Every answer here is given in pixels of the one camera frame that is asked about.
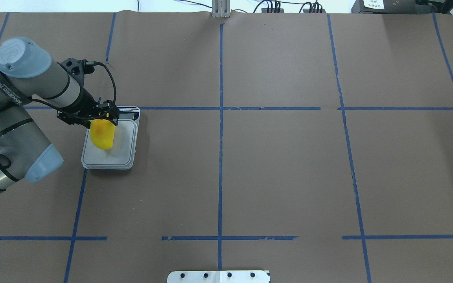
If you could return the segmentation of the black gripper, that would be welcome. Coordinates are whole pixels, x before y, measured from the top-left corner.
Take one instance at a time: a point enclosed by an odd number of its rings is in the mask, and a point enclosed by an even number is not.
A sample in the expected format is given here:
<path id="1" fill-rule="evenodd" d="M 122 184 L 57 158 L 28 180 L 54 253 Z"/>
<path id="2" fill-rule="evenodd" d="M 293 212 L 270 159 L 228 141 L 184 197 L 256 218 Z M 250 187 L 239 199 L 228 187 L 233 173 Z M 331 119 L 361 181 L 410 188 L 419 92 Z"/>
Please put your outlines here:
<path id="1" fill-rule="evenodd" d="M 94 121 L 108 120 L 117 126 L 120 111 L 115 102 L 106 100 L 100 103 L 88 91 L 82 91 L 72 105 L 58 108 L 56 117 L 69 125 L 79 124 L 90 129 Z"/>

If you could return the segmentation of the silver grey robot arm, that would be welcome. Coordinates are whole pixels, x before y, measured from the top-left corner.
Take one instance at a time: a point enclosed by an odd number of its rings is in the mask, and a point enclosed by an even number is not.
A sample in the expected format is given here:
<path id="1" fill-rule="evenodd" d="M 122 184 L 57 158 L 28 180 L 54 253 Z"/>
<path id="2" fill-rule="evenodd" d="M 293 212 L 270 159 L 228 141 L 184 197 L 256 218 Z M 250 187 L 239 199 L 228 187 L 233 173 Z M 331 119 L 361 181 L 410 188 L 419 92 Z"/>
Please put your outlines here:
<path id="1" fill-rule="evenodd" d="M 41 103 L 57 111 L 69 125 L 90 128 L 100 119 L 118 124 L 117 95 L 97 102 L 85 89 L 85 75 L 104 63 L 51 55 L 26 37 L 0 45 L 0 194 L 25 179 L 36 183 L 63 164 L 55 145 L 31 118 L 25 106 Z"/>

